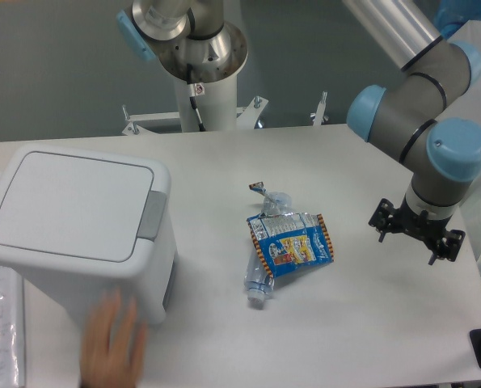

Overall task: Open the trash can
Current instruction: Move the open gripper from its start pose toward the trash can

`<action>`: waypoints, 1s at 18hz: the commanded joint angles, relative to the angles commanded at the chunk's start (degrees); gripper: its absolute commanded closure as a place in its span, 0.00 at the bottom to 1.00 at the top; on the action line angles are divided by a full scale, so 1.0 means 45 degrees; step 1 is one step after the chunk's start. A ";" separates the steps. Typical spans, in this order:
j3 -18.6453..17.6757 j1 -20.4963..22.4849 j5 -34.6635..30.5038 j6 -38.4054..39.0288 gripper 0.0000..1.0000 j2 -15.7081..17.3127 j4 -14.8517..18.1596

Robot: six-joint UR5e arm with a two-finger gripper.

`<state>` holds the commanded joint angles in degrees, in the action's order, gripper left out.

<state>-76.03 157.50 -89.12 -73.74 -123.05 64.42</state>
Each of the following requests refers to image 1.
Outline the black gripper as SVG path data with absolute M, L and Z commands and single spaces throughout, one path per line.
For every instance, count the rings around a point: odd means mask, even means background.
M 369 225 L 378 233 L 378 241 L 383 242 L 387 234 L 405 234 L 422 242 L 431 252 L 429 265 L 437 260 L 455 262 L 466 233 L 462 230 L 447 230 L 446 226 L 454 215 L 454 206 L 435 206 L 405 197 L 395 208 L 386 198 L 382 198 L 369 219 Z

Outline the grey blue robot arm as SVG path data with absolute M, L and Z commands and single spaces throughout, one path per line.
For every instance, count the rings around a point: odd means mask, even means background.
M 370 219 L 380 235 L 421 241 L 432 260 L 455 261 L 465 235 L 447 224 L 481 171 L 481 126 L 439 115 L 481 73 L 481 55 L 448 42 L 411 1 L 349 1 L 347 8 L 406 74 L 393 91 L 366 87 L 352 102 L 348 127 L 412 173 L 403 202 L 382 200 Z M 135 1 L 117 26 L 132 51 L 157 60 L 175 83 L 184 132 L 248 129 L 260 109 L 237 106 L 247 41 L 220 1 Z

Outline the blurred human hand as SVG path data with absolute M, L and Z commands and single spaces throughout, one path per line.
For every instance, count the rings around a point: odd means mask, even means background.
M 131 300 L 123 315 L 119 290 L 107 294 L 91 311 L 82 335 L 81 387 L 135 387 L 141 380 L 148 327 L 137 325 L 137 304 Z

